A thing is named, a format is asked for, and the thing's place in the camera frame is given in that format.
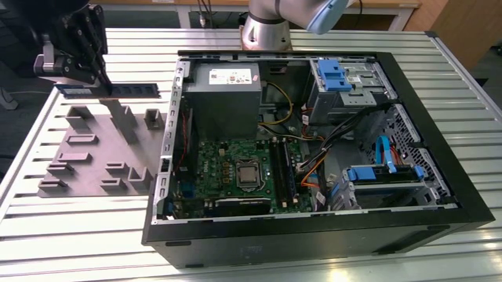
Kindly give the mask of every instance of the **aluminum table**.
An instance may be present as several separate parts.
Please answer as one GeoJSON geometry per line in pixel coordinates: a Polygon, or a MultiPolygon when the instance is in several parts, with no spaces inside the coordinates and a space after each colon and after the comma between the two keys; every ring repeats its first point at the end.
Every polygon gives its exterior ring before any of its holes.
{"type": "MultiPolygon", "coordinates": [[[[122,100],[167,111],[181,49],[240,49],[240,32],[109,29],[114,82],[157,82],[162,99],[122,100]]],[[[501,110],[441,40],[425,33],[293,31],[296,50],[393,52],[497,221],[400,255],[177,270],[141,244],[147,197],[42,199],[35,194],[62,142],[71,105],[54,90],[0,185],[0,278],[7,281],[495,281],[502,278],[501,110]]]]}

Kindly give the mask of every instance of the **ram slot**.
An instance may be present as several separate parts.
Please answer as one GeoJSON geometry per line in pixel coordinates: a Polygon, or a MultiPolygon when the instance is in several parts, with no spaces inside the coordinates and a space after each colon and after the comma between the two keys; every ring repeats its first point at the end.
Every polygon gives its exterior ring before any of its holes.
{"type": "Polygon", "coordinates": [[[298,203],[297,199],[297,186],[296,186],[296,175],[294,175],[294,168],[292,164],[292,158],[290,158],[290,151],[289,151],[289,144],[286,141],[282,141],[281,145],[282,155],[285,156],[284,160],[284,174],[286,178],[286,191],[288,191],[288,198],[289,203],[296,204],[298,203]]]}
{"type": "Polygon", "coordinates": [[[270,141],[270,160],[274,176],[274,191],[276,191],[276,201],[278,207],[288,207],[288,188],[286,188],[286,174],[284,173],[284,146],[277,139],[270,141]]]}

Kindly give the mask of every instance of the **black cable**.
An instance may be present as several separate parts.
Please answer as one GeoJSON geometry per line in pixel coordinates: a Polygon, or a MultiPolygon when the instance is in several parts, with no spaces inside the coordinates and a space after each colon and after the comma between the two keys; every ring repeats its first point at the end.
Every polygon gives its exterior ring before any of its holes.
{"type": "Polygon", "coordinates": [[[220,25],[217,25],[217,28],[221,28],[221,26],[228,23],[232,15],[233,15],[233,12],[229,13],[229,16],[228,16],[226,20],[220,25]]]}
{"type": "MultiPolygon", "coordinates": [[[[274,118],[276,118],[276,121],[281,120],[278,112],[274,112],[274,118]]],[[[280,125],[285,129],[285,131],[288,132],[288,134],[290,134],[290,129],[286,127],[286,125],[284,123],[280,123],[280,125]]]]}
{"type": "Polygon", "coordinates": [[[201,0],[197,0],[197,4],[199,5],[199,11],[197,12],[199,15],[203,14],[203,9],[201,8],[201,0]]]}
{"type": "Polygon", "coordinates": [[[203,2],[203,5],[205,5],[205,8],[206,8],[206,12],[207,12],[207,14],[210,15],[211,29],[214,29],[214,23],[213,23],[213,10],[211,10],[211,0],[209,0],[210,8],[207,8],[206,1],[205,1],[205,0],[201,0],[201,1],[203,2]]]}
{"type": "Polygon", "coordinates": [[[354,29],[357,29],[358,24],[361,22],[361,17],[362,17],[362,0],[360,0],[360,15],[358,15],[358,20],[356,21],[354,29]]]}
{"type": "Polygon", "coordinates": [[[265,129],[268,129],[272,133],[274,133],[276,135],[278,136],[282,136],[282,135],[289,135],[290,133],[280,133],[278,131],[273,130],[269,126],[266,125],[261,125],[261,127],[264,127],[265,129]]]}
{"type": "Polygon", "coordinates": [[[360,124],[362,118],[373,112],[380,110],[388,110],[394,105],[394,102],[382,103],[376,107],[364,108],[360,112],[357,112],[349,119],[346,119],[332,131],[328,135],[325,141],[321,144],[320,151],[313,158],[306,160],[301,167],[308,167],[314,161],[324,157],[324,155],[329,152],[330,148],[333,147],[334,142],[341,138],[345,134],[354,130],[356,126],[360,124]]]}
{"type": "MultiPolygon", "coordinates": [[[[321,194],[328,198],[329,194],[329,185],[326,183],[326,172],[325,172],[325,162],[320,164],[317,167],[317,180],[320,183],[320,192],[321,194]]],[[[317,210],[317,212],[325,212],[328,210],[329,204],[325,203],[321,208],[317,210]]]]}

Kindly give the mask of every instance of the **floor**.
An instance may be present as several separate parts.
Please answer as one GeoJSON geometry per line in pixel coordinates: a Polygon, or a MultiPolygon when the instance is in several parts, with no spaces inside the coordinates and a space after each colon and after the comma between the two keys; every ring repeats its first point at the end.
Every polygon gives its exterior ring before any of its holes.
{"type": "MultiPolygon", "coordinates": [[[[118,27],[121,19],[123,19],[121,12],[107,14],[109,25],[118,27]]],[[[165,21],[163,24],[177,25],[178,19],[159,16],[159,21],[165,21]]],[[[232,28],[237,25],[238,13],[230,15],[230,19],[226,20],[229,14],[221,14],[215,16],[215,22],[222,28],[232,28]]],[[[194,26],[197,26],[198,14],[191,15],[194,26]]],[[[149,19],[137,18],[131,22],[133,26],[149,26],[149,19]]],[[[496,49],[491,49],[487,56],[480,61],[479,66],[472,70],[475,78],[485,80],[484,89],[493,98],[497,105],[502,108],[502,56],[496,52],[496,49]]],[[[39,115],[39,111],[47,100],[49,93],[53,89],[53,83],[47,80],[31,78],[22,79],[10,71],[10,69],[0,62],[0,86],[13,94],[13,97],[19,102],[17,110],[6,110],[0,107],[0,155],[15,155],[23,144],[26,135],[30,132],[35,119],[39,115]]],[[[0,157],[0,179],[3,174],[11,165],[11,160],[0,157]]]]}

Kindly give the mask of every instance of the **table leg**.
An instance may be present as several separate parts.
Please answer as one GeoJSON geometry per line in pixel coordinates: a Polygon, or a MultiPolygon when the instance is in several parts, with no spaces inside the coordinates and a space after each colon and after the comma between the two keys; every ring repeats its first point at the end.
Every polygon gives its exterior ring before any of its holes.
{"type": "Polygon", "coordinates": [[[0,105],[7,109],[7,110],[15,110],[18,108],[18,102],[15,98],[7,93],[7,91],[0,88],[0,105]]]}
{"type": "Polygon", "coordinates": [[[181,28],[191,28],[189,16],[190,11],[190,5],[177,5],[178,19],[181,19],[181,28]]]}
{"type": "Polygon", "coordinates": [[[401,9],[400,14],[394,17],[394,21],[392,26],[389,27],[389,31],[402,31],[410,20],[412,13],[414,9],[401,9]]]}

